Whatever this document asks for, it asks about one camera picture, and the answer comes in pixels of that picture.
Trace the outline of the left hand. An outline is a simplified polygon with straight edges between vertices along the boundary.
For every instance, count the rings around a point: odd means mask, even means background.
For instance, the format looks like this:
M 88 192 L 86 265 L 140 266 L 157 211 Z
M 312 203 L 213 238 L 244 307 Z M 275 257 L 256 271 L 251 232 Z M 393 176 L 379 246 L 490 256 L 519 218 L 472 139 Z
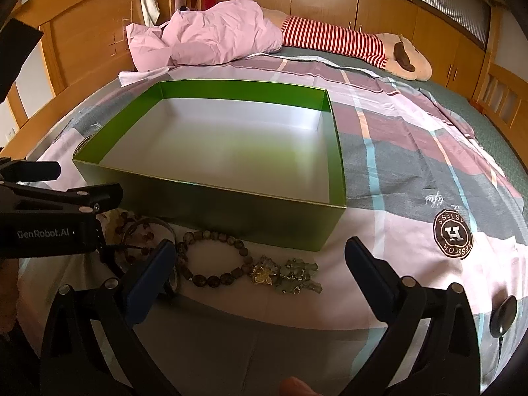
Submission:
M 0 267 L 0 333 L 9 333 L 17 318 L 19 260 L 7 259 Z

